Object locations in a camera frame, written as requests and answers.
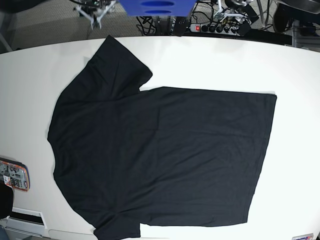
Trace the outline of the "black T-shirt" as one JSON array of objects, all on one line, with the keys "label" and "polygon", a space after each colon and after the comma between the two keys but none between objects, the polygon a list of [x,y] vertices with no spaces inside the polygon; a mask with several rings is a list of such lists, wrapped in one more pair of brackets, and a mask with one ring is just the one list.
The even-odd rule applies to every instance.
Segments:
[{"label": "black T-shirt", "polygon": [[57,99],[54,180],[100,240],[140,224],[246,223],[272,130],[274,94],[158,87],[112,36]]}]

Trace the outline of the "white power strip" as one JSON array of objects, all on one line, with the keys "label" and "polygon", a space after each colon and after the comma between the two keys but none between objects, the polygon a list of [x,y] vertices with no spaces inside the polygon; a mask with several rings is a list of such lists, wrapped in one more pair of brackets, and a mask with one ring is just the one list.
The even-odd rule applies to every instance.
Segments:
[{"label": "white power strip", "polygon": [[208,34],[223,34],[231,36],[239,36],[238,26],[229,26],[224,24],[201,24],[192,23],[189,27],[192,33],[208,33]]}]

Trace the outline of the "blue plastic box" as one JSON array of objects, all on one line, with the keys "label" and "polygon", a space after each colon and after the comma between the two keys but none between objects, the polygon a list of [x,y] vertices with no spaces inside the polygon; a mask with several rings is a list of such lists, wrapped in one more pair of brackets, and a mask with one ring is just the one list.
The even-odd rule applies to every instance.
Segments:
[{"label": "blue plastic box", "polygon": [[120,0],[128,16],[178,16],[187,17],[196,0]]}]

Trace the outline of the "black remote control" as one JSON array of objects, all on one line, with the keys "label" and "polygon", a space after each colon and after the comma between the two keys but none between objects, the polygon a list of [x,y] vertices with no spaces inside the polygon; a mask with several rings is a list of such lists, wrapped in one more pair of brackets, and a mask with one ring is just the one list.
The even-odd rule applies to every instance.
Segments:
[{"label": "black remote control", "polygon": [[177,37],[184,35],[185,31],[189,26],[189,19],[183,16],[177,16],[175,18],[172,34]]}]

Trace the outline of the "orange clear screw box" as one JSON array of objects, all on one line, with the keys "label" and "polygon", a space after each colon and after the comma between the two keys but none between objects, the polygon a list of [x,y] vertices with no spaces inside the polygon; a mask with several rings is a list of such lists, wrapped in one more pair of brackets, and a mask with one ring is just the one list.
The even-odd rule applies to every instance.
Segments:
[{"label": "orange clear screw box", "polygon": [[21,162],[0,158],[0,179],[16,190],[28,192],[30,176],[26,165]]}]

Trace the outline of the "black chair edge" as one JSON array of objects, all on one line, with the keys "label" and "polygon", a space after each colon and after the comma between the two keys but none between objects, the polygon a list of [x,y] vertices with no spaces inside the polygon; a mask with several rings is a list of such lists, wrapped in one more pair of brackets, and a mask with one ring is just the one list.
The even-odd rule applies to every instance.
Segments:
[{"label": "black chair edge", "polygon": [[7,218],[13,209],[14,191],[11,187],[0,184],[0,219]]}]

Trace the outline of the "white flat tray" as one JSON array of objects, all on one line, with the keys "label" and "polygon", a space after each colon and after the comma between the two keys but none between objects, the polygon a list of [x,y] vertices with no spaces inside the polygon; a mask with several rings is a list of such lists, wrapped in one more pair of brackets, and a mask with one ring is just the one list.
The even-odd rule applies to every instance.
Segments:
[{"label": "white flat tray", "polygon": [[11,214],[5,220],[7,230],[30,236],[44,236],[47,224],[40,211],[13,207]]}]

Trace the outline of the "small printed card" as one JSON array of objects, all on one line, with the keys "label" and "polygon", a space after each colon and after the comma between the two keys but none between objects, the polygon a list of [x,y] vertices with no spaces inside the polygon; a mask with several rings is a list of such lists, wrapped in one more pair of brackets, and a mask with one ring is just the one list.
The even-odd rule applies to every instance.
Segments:
[{"label": "small printed card", "polygon": [[294,236],[292,240],[313,240],[314,234],[309,233],[305,235]]}]

